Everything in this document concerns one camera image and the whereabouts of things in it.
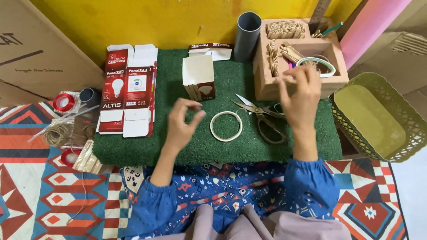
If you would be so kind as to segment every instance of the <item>gray fabric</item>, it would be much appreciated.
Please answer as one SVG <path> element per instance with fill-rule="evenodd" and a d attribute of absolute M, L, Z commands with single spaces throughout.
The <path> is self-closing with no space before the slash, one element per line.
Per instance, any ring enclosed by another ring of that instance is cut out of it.
<path fill-rule="evenodd" d="M 351 240 L 350 231 L 339 221 L 306 218 L 285 211 L 275 212 L 261 221 L 250 204 L 243 207 L 243 214 L 224 234 L 212 228 L 213 219 L 212 207 L 202 204 L 185 233 L 153 240 Z"/>

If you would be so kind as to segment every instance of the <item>light bulb illustration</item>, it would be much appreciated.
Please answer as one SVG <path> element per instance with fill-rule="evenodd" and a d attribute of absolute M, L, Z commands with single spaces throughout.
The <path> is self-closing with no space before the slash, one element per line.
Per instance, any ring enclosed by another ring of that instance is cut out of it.
<path fill-rule="evenodd" d="M 213 87 L 211 87 L 211 86 L 199 87 L 199 91 L 203 92 L 205 95 L 208 95 L 212 89 L 213 89 Z"/>
<path fill-rule="evenodd" d="M 114 80 L 113 83 L 111 83 L 111 86 L 113 87 L 115 97 L 118 98 L 120 94 L 120 90 L 122 90 L 122 87 L 123 87 L 123 80 L 118 78 Z"/>

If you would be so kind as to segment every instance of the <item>blue patterned sleeve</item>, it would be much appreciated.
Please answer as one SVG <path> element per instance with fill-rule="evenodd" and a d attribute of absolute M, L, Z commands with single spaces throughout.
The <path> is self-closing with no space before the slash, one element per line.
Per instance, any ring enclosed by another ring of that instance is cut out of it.
<path fill-rule="evenodd" d="M 131 218 L 125 230 L 125 239 L 152 235 L 157 230 L 164 234 L 166 223 L 177 207 L 176 186 L 157 187 L 144 181 L 138 191 L 138 200 L 132 205 Z"/>
<path fill-rule="evenodd" d="M 304 217 L 333 219 L 339 189 L 321 158 L 315 162 L 290 159 L 284 185 L 288 211 Z"/>

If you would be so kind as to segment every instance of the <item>pencil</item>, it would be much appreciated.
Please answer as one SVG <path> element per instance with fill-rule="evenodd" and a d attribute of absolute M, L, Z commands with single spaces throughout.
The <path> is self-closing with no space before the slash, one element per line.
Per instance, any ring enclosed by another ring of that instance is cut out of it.
<path fill-rule="evenodd" d="M 322 32 L 322 36 L 325 36 L 326 34 L 328 34 L 328 33 L 332 32 L 332 31 L 334 31 L 335 29 L 337 29 L 337 28 L 341 27 L 343 24 L 344 24 L 343 22 L 340 22 L 339 24 L 337 24 L 337 25 L 335 25 L 335 26 L 331 27 L 330 29 L 328 29 L 328 30 L 326 30 L 326 31 Z"/>

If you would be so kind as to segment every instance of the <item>geometric patterned fabric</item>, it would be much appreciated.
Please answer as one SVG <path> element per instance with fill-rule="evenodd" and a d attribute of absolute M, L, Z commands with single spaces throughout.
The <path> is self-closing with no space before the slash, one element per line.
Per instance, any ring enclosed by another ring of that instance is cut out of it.
<path fill-rule="evenodd" d="M 116 240 L 127 226 L 131 209 L 117 169 L 82 175 L 62 164 L 61 150 L 44 144 L 41 136 L 27 142 L 59 116 L 51 102 L 0 108 L 2 240 Z M 340 188 L 333 216 L 353 239 L 408 239 L 388 163 L 357 159 L 325 164 Z"/>

